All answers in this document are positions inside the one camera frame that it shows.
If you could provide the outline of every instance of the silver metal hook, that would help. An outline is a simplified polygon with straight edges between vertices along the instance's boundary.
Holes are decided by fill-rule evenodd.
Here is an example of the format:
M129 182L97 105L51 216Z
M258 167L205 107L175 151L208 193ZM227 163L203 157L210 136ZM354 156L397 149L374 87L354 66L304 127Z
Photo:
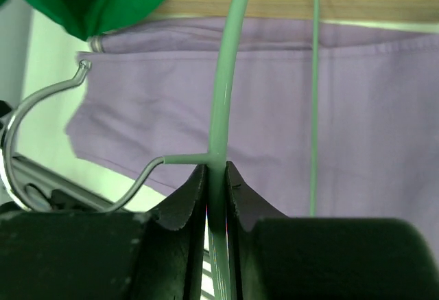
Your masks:
M64 82L53 84L33 93L25 98L11 114L10 120L3 134L3 169L0 169L0 177L12 200L22 209L40 211L40 208L30 200L24 189L21 188L14 174L14 168L12 167L12 149L14 146L16 132L19 129L24 117L37 103L47 99L53 94L80 86L85 81L85 77L90 68L90 61L80 61L78 70L73 78L70 80L65 80Z

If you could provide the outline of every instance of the clothes hanger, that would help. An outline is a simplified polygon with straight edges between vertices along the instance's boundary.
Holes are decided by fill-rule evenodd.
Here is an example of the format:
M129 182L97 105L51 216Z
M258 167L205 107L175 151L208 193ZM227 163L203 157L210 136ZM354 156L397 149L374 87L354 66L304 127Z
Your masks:
M226 18L224 34L219 49L211 125L209 128L209 148L207 153L179 154L158 157L150 161L130 189L104 212L114 212L125 206L139 191L151 172L160 164L207 165L209 169L208 222L209 252L215 296L217 299L230 299L230 272L228 267L228 249L226 237L226 195L224 193L224 173L226 169L228 120L230 116L230 99L233 87L233 75L239 47L242 24L248 0L232 0ZM315 197L318 173L318 35L320 21L320 0L314 0L313 16L313 112L311 131L311 179L310 179L310 214L315 215ZM10 117L3 134L3 166L0 177L9 195L22 209L40 211L17 181L12 168L14 138L20 123L29 111L40 101L54 94L80 86L91 68L91 63L82 60L73 78L41 89L24 99Z

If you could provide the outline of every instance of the wooden edge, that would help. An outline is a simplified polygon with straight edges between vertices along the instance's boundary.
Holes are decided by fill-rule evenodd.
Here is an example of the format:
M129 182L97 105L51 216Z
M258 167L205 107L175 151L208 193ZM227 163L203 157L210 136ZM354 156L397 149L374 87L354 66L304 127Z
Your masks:
M226 16L230 0L166 0L157 14ZM313 0L250 0L249 17L312 17ZM322 19L439 21L439 0L321 0Z

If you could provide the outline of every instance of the purple cloth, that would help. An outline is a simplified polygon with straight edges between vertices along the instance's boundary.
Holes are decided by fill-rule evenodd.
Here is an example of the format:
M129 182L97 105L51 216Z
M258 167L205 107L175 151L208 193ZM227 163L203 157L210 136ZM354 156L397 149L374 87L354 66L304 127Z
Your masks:
M105 36L67 127L81 159L136 178L153 158L206 152L224 19L146 23ZM246 19L228 158L290 216L309 211L309 21ZM318 216L403 218L439 257L439 35L322 25ZM164 165L164 195L193 166Z

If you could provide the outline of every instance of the purple towel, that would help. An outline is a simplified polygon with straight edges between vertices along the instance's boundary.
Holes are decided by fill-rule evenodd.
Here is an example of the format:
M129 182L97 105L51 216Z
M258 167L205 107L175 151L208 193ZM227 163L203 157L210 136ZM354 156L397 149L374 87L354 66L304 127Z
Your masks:
M224 19L105 36L67 127L81 159L136 178L153 158L206 152ZM309 211L310 21L246 19L228 158L290 216ZM318 216L406 219L439 257L439 35L322 25ZM193 166L158 167L164 195Z

